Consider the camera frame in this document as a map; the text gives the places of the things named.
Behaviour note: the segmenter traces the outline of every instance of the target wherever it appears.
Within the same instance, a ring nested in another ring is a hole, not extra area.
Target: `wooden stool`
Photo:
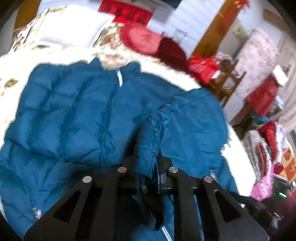
[[[233,75],[232,72],[234,71],[234,68],[237,65],[237,62],[238,62],[238,59],[235,59],[234,62],[232,64],[230,64],[228,67],[225,68],[225,66],[224,66],[224,71],[220,73],[218,78],[211,79],[211,81],[208,84],[211,87],[212,93],[217,98],[220,99],[222,97],[222,100],[223,100],[222,106],[223,107],[226,105],[230,96],[233,94],[233,92],[235,91],[235,89],[237,88],[237,86],[239,85],[239,83],[241,82],[241,80],[244,78],[244,76],[246,74],[246,72],[244,71],[244,73],[240,77],[235,77]],[[222,86],[224,85],[224,83],[226,82],[226,80],[228,78],[231,78],[234,81],[234,85],[231,86],[230,89],[224,90],[222,88]]]

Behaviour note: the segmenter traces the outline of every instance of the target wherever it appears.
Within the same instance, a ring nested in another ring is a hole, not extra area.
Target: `red pillow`
[[[173,69],[189,73],[184,51],[172,39],[152,32],[138,23],[127,23],[120,29],[122,42],[130,49],[159,58]]]

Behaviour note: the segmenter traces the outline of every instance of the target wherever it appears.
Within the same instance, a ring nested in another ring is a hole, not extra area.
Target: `clothing pile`
[[[110,173],[137,157],[140,187],[155,182],[157,155],[201,178],[213,171],[228,192],[235,181],[220,150],[228,132],[218,101],[205,89],[185,92],[132,62],[105,70],[95,58],[69,66],[41,64],[24,88],[0,151],[0,194],[8,223],[24,238],[84,176]],[[120,240],[165,240],[142,205],[141,191],[125,200]],[[173,203],[163,200],[173,237]]]
[[[242,143],[257,179],[251,196],[262,201],[272,195],[274,174],[283,176],[282,158],[288,148],[286,132],[277,122],[269,121],[258,130],[249,131]]]

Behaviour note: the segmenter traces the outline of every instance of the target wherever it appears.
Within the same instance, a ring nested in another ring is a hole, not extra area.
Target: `red bag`
[[[193,77],[205,84],[208,84],[214,73],[219,70],[219,66],[213,58],[214,56],[204,59],[199,55],[195,55],[188,64]]]

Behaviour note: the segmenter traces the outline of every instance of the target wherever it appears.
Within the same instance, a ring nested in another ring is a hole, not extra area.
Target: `white pillow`
[[[115,16],[97,12],[91,8],[70,4],[62,13],[45,21],[36,35],[39,45],[62,45],[72,47],[90,47],[101,31]]]

